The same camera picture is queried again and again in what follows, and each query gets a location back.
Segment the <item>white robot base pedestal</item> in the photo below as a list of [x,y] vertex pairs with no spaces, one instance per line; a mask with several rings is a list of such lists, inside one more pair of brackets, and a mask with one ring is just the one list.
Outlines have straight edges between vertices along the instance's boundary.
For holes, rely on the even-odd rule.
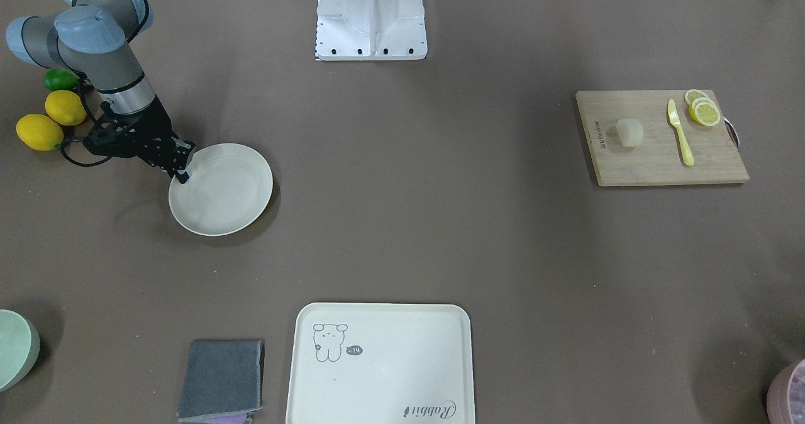
[[428,54],[423,0],[317,3],[316,60],[422,60]]

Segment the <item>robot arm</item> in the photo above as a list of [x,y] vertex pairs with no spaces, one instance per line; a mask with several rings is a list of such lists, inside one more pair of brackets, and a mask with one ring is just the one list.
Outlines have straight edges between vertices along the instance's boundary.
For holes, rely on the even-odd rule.
[[103,113],[81,143],[101,160],[138,157],[171,178],[189,180],[195,143],[181,140],[145,77],[130,41],[152,23],[147,0],[60,0],[65,11],[22,17],[6,29],[18,59],[69,69],[92,85]]

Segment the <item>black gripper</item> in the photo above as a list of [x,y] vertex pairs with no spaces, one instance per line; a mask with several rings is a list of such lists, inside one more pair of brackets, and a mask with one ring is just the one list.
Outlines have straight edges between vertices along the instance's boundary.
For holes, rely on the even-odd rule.
[[174,174],[178,183],[185,184],[189,180],[185,169],[196,144],[181,140],[172,131],[172,120],[158,97],[132,114],[115,113],[107,102],[100,107],[103,115],[82,141],[90,153],[104,157],[139,157],[152,167]]

